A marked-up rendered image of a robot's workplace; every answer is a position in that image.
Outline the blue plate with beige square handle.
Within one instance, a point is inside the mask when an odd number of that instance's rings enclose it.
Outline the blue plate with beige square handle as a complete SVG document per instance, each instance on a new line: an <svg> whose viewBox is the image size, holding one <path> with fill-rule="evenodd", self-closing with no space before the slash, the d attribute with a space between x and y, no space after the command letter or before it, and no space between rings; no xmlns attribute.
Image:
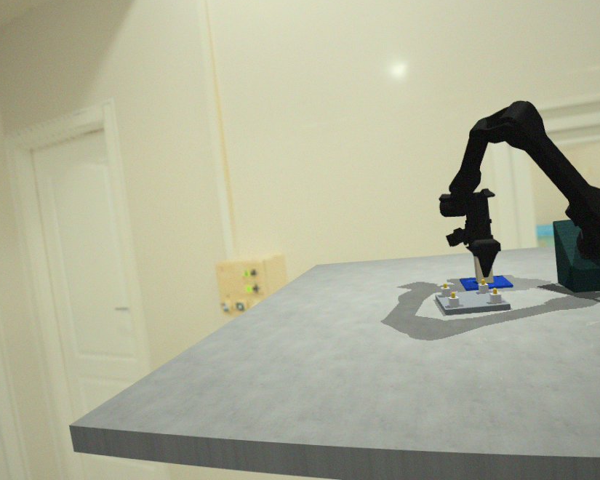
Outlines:
<svg viewBox="0 0 600 480"><path fill-rule="evenodd" d="M460 282L465 287L466 291L470 290L479 290L479 284L481 284L481 280L485 280L485 284L489 285L489 289L501 289L501 288L511 288L513 285L504 277L504 276L493 276L492 269L490 271L489 277L483 276L481 271L481 266L479 263L479 259L477 257L473 257L474 268L475 268L475 278L465 278L460 279Z"/></svg>

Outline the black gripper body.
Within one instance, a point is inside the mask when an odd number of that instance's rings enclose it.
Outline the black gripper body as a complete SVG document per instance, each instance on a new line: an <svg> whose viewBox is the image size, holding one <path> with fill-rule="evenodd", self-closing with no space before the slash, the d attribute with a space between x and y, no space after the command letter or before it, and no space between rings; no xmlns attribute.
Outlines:
<svg viewBox="0 0 600 480"><path fill-rule="evenodd" d="M489 215L478 216L478 217L466 217L465 224L471 226L475 233L476 240L471 242L463 242L465 246L469 244L474 254L490 253L501 251L500 243L494 239L491 233L492 219Z"/></svg>

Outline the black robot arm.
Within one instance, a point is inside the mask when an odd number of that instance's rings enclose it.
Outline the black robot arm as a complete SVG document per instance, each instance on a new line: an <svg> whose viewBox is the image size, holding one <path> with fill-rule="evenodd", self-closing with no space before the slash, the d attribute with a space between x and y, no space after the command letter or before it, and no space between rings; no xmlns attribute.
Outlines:
<svg viewBox="0 0 600 480"><path fill-rule="evenodd" d="M569 201L565 210L575 227L577 248L582 259L600 260L600 188L590 186L545 133L543 119L528 101L515 101L491 116L479 119L469 133L460 168L442 194L440 213L444 217L489 215L488 188L473 192L481 182L480 166L488 143L506 141L526 151Z"/></svg>

